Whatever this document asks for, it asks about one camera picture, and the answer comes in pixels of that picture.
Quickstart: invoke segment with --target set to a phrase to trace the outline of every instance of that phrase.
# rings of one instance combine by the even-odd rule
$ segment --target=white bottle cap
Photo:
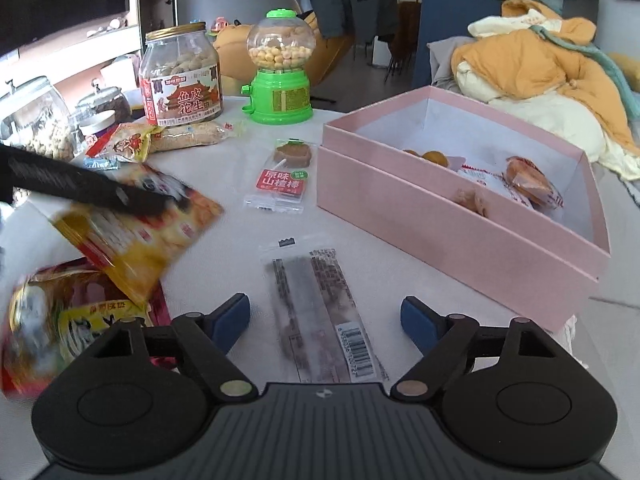
[[[80,126],[80,131],[85,137],[89,137],[95,134],[99,134],[101,131],[107,129],[112,124],[116,122],[116,112],[113,110],[107,110],[105,112],[100,112],[99,114],[95,114],[88,119],[82,121]]]

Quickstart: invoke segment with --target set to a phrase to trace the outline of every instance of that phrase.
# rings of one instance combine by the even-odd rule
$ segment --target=green sticker
[[[306,180],[309,178],[309,174],[306,171],[294,171],[291,173],[293,180]]]

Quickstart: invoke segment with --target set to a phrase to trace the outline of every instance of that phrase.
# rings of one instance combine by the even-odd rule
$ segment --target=white tablecloth
[[[241,120],[244,102],[241,98],[226,98],[221,120]],[[405,296],[417,296],[441,314],[462,312],[488,326],[507,326],[514,317],[513,312],[482,294],[317,208],[314,167],[310,172],[310,195],[301,215],[244,208],[244,196],[255,185],[277,139],[293,137],[319,144],[322,124],[337,116],[317,110],[306,123],[280,127],[247,121],[247,132],[241,139],[163,153],[150,160],[159,170],[218,200],[226,209],[223,218],[162,279],[170,314],[173,317],[194,310],[210,312],[234,293],[246,293],[252,302],[252,320],[229,357],[259,388],[267,381],[282,379],[284,358],[258,248],[283,238],[327,234],[334,242],[373,350],[391,383],[420,358],[420,352],[400,327],[399,308]],[[0,247],[5,249],[5,265],[0,273],[2,318],[12,287],[21,276],[79,256],[41,213],[48,210],[44,201],[27,202],[8,219],[0,233]],[[564,332],[556,339],[565,347],[569,344]],[[46,464],[31,431],[30,406],[30,402],[6,400],[0,395],[2,480],[32,478]]]

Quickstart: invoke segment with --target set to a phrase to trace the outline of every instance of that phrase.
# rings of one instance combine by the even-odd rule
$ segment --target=green gumball machine base
[[[251,104],[242,108],[260,124],[296,124],[310,119],[314,111],[309,101],[309,79],[303,70],[295,72],[265,72],[259,70],[242,94],[251,97]]]

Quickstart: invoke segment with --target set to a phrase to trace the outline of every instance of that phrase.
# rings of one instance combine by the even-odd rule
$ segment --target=teal blanket
[[[636,100],[629,83],[626,81],[625,75],[622,73],[622,70],[616,65],[616,63],[601,51],[597,46],[593,43],[588,46],[576,45],[575,43],[569,43],[568,41],[561,40],[557,36],[554,36],[552,32],[546,30],[546,28],[541,27],[540,25],[533,25],[531,27],[537,35],[541,38],[544,38],[547,41],[551,41],[551,43],[555,43],[557,46],[561,46],[567,50],[573,50],[574,52],[580,52],[586,57],[593,59],[597,64],[599,64],[604,72],[611,78],[613,83],[618,88],[618,92],[620,93],[620,98],[622,99],[622,104],[625,106],[626,110],[626,118],[629,121],[637,121],[640,119],[640,102]]]

